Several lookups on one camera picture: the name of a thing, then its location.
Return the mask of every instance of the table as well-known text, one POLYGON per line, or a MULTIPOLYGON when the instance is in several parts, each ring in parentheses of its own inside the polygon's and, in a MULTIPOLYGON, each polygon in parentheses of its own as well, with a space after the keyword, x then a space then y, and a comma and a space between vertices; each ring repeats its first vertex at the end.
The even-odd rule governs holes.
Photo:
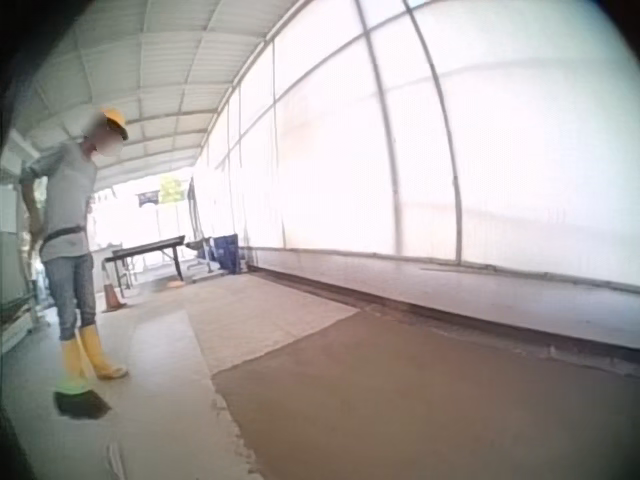
POLYGON ((126 260, 127 258, 135 257, 137 255, 144 255, 145 253, 151 252, 162 252, 167 255, 164 250, 170 248, 173 253, 173 263, 176 266, 176 273, 178 274, 180 280, 184 281, 184 278, 182 277, 182 270, 180 269, 180 261, 178 260, 178 247, 182 245, 184 245, 184 235, 174 238, 167 238, 165 240, 159 240, 153 243, 147 243, 145 245, 138 245, 136 247, 114 250, 113 254, 110 257, 105 258, 104 261, 107 263, 113 262, 113 265, 116 269, 116 277, 118 279, 120 294, 124 295, 122 291, 122 282, 120 281, 120 272, 118 271, 119 260, 126 260))

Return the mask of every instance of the hand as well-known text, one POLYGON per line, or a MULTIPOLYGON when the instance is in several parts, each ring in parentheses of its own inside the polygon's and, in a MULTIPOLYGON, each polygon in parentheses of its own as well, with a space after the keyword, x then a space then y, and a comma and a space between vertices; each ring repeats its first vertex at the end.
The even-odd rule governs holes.
POLYGON ((29 217, 29 233, 31 234, 31 243, 35 244, 42 237, 42 220, 40 215, 31 215, 29 217))

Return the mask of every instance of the curved roof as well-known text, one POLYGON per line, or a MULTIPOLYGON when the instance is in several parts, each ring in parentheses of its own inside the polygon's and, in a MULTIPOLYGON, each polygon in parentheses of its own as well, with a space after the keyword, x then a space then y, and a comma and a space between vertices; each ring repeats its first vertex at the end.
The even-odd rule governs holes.
POLYGON ((95 109, 127 118, 97 188, 192 165, 234 79, 295 0, 96 0, 38 72, 15 128, 40 152, 95 109))

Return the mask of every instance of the worker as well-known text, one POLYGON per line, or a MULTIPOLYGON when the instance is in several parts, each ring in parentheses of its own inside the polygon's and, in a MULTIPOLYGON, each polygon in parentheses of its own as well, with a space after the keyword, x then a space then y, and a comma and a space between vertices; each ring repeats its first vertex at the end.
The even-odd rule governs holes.
POLYGON ((99 379, 111 380, 127 374, 126 368, 113 365, 102 350, 96 327, 93 258, 86 233, 97 175, 93 157, 96 153, 117 155, 127 138, 122 114, 115 109, 103 110, 82 141, 61 144, 51 154, 27 165, 20 176, 32 245, 42 239, 40 259, 58 311, 67 375, 59 390, 70 395, 89 390, 82 369, 80 342, 99 379), (33 189, 34 181, 40 177, 48 178, 44 221, 33 189), (76 336, 76 308, 80 311, 80 340, 76 336))

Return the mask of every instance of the jeans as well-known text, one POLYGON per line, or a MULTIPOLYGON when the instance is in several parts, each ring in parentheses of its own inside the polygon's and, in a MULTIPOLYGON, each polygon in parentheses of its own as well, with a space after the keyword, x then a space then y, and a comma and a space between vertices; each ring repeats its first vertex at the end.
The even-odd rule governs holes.
POLYGON ((58 310, 60 340, 75 338, 80 310, 80 326, 96 323, 96 297, 93 291, 93 257, 58 257, 44 262, 49 290, 58 310))

